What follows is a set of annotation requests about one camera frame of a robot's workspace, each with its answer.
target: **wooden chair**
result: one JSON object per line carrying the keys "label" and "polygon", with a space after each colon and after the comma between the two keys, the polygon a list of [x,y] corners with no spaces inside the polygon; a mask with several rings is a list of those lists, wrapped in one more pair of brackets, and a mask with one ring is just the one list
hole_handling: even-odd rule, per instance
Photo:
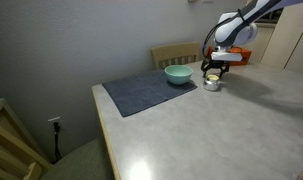
{"label": "wooden chair", "polygon": [[188,64],[199,61],[199,44],[196,42],[169,44],[151,49],[156,69],[169,65]]}
{"label": "wooden chair", "polygon": [[51,164],[35,146],[5,100],[0,99],[0,178],[36,180],[48,171]]}

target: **table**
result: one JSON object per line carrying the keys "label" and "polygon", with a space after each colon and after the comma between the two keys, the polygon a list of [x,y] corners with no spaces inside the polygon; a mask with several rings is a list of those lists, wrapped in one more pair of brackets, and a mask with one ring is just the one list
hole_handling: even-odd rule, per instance
{"label": "table", "polygon": [[231,67],[221,90],[197,89],[123,118],[92,87],[116,179],[293,179],[303,169],[303,75]]}

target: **small container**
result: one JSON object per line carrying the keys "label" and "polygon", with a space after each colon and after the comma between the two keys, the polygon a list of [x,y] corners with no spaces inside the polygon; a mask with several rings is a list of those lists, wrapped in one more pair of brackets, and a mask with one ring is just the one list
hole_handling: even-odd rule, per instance
{"label": "small container", "polygon": [[203,88],[208,91],[216,91],[220,87],[219,76],[207,75],[204,79]]}

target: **gray towel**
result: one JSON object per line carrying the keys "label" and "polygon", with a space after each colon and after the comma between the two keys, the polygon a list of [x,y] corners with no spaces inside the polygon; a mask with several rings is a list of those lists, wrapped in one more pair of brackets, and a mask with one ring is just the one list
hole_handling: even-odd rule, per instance
{"label": "gray towel", "polygon": [[194,84],[173,85],[163,70],[102,84],[123,117],[130,116],[161,102],[197,88]]}

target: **light green bowl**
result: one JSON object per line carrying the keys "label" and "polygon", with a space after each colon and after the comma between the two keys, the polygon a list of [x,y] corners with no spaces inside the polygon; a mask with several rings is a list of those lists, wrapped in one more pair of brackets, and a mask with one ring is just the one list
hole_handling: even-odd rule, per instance
{"label": "light green bowl", "polygon": [[175,85],[182,85],[187,83],[192,76],[192,69],[183,65],[171,65],[164,69],[167,79],[170,83]]}

